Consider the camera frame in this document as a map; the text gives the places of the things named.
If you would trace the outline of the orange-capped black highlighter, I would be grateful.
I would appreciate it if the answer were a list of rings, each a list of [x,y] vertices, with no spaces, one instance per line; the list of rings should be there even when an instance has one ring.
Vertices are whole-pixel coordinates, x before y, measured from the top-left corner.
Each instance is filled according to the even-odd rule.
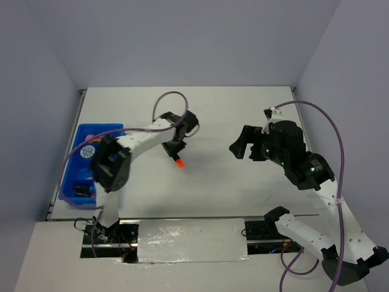
[[[175,157],[173,160],[179,168],[183,168],[185,166],[185,162],[180,157]]]

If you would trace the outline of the blue white round jar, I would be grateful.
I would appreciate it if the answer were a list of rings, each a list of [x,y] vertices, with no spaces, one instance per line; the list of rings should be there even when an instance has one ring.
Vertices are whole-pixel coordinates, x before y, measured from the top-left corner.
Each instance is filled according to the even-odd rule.
[[[83,159],[91,159],[95,154],[95,147],[93,145],[85,145],[80,149],[80,156]]]

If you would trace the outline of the blue-capped black highlighter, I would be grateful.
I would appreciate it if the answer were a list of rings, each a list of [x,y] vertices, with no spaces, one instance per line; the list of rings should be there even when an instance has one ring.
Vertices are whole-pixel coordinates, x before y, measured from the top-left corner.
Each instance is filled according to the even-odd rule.
[[[92,197],[95,197],[95,193],[93,193],[93,192],[75,192],[74,197],[76,197],[76,198],[92,198]]]

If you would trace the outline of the pink pen bundle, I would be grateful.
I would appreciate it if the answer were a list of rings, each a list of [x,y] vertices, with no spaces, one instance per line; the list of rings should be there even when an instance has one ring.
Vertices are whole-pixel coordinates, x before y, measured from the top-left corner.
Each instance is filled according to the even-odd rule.
[[[101,141],[101,137],[100,136],[94,136],[93,134],[88,134],[84,141],[86,143],[89,143],[89,144],[96,144],[96,143],[99,143]]]

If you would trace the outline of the pink-capped black highlighter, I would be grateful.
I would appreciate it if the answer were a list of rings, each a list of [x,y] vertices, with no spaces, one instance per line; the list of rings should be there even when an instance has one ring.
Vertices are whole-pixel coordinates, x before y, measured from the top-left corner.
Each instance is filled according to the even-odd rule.
[[[94,185],[90,184],[74,184],[72,187],[77,192],[92,192]]]

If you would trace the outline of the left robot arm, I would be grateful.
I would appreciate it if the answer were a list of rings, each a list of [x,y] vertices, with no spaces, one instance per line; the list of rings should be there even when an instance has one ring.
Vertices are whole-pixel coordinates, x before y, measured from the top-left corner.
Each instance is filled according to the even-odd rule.
[[[184,139],[199,128],[192,112],[185,117],[166,112],[154,120],[144,131],[114,138],[105,136],[92,158],[91,171],[95,182],[96,204],[101,207],[94,217],[96,234],[106,243],[117,239],[120,231],[119,209],[129,180],[131,163],[140,155],[161,145],[178,167],[185,164],[179,152],[186,146]]]

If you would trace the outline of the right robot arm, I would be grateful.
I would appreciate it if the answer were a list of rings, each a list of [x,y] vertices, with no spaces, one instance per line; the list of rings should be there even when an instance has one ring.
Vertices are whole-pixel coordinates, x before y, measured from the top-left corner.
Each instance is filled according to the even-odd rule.
[[[344,199],[337,198],[338,183],[323,156],[307,151],[302,129],[293,121],[279,120],[262,129],[243,126],[229,150],[242,159],[247,144],[253,161],[280,165],[286,178],[302,191],[325,223],[322,234],[298,220],[289,210],[277,207],[265,215],[265,233],[271,238],[289,237],[315,255],[330,279],[341,266],[338,285],[363,279],[370,269],[388,260],[386,248],[377,246],[359,226]]]

